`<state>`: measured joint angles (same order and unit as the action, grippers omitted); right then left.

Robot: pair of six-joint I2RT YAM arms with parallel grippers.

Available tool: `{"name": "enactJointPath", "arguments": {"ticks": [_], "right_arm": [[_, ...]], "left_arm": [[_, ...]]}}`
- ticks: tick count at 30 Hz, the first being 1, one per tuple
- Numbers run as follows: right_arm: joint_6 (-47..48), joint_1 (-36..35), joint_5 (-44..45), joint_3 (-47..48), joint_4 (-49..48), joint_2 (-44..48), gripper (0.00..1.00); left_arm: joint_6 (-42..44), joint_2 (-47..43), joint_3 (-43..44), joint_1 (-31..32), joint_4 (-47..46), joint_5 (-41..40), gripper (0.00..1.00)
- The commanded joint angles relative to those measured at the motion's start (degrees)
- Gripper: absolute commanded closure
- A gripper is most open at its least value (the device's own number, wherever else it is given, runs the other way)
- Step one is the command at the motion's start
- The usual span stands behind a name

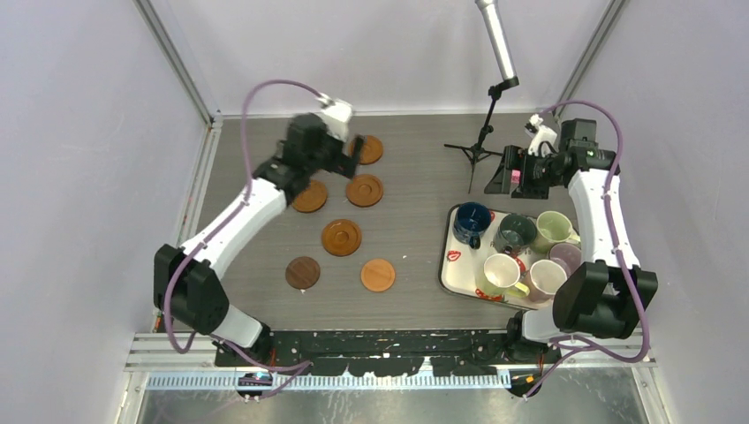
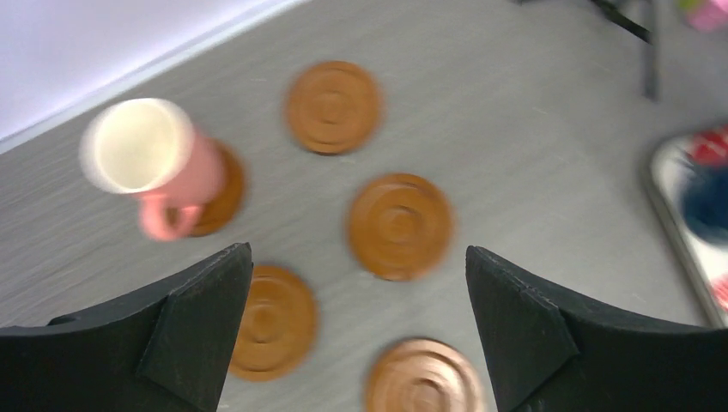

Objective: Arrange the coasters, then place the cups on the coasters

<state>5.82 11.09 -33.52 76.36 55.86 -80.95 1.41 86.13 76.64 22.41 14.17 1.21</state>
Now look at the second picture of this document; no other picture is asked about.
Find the ridged wooden coaster two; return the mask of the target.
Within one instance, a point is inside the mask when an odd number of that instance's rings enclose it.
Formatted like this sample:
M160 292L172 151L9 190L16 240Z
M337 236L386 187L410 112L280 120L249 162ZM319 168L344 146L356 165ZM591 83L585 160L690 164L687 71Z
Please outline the ridged wooden coaster two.
M384 118L384 90L359 64L323 61L293 79L283 113L300 146L320 155L340 155L372 138Z

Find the white strawberry serving tray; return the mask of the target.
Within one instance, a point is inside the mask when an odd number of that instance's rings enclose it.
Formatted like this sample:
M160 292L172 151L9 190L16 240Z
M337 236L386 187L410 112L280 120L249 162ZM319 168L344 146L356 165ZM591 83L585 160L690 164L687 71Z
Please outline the white strawberry serving tray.
M712 325L727 326L727 126L666 138L642 167L646 193Z

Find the pink mug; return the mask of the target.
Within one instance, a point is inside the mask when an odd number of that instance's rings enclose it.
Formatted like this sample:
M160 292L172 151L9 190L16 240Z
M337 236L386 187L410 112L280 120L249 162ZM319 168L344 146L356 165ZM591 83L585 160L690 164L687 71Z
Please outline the pink mug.
M158 98L104 109L83 132L78 155L93 185L138 201L139 226L158 241L189 236L227 182L214 140L182 108Z

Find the ridged wooden coaster three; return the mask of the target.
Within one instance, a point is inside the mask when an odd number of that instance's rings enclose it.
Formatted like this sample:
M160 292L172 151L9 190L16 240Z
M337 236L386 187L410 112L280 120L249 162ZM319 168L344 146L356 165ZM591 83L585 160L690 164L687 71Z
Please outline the ridged wooden coaster three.
M291 373L311 351L318 323L318 302L300 276L256 266L228 371L252 382Z

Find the glossy amber wooden coaster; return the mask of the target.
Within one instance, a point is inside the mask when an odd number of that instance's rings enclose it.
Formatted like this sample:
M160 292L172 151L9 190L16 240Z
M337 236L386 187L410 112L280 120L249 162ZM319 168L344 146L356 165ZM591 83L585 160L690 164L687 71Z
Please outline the glossy amber wooden coaster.
M482 382L455 348L428 338L393 343L372 364L364 410L484 412Z

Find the ridged wooden coaster four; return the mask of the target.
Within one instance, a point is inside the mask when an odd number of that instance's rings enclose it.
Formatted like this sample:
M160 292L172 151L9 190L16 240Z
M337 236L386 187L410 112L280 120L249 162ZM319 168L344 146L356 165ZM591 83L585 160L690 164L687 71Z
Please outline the ridged wooden coaster four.
M445 193L411 173L366 182L347 218L349 249L364 269L390 282L425 276L446 255L455 215Z

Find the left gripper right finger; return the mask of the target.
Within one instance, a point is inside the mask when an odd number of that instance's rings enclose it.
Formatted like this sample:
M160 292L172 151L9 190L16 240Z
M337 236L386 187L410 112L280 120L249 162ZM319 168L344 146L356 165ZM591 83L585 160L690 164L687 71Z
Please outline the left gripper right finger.
M605 304L480 246L465 278L498 410L726 410L726 330Z

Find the ridged wooden coaster one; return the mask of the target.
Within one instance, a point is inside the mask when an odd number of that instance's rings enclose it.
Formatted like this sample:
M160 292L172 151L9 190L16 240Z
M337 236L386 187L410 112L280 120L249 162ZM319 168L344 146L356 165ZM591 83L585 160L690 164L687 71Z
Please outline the ridged wooden coaster one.
M207 203L191 230L192 237L202 237L220 231L237 215L246 193L245 162L225 143L215 141L225 172L225 185L211 202Z

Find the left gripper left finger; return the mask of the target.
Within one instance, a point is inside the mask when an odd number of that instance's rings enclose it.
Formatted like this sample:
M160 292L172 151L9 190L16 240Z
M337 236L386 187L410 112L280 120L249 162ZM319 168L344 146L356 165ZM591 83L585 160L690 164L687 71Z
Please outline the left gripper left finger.
M45 326L2 328L2 410L216 410L252 269L236 243Z

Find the dark blue mug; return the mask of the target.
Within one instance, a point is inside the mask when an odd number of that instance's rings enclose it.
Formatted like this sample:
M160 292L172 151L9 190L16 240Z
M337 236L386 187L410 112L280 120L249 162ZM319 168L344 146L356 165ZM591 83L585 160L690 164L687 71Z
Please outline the dark blue mug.
M727 246L727 167L696 168L682 191L681 212L696 237Z

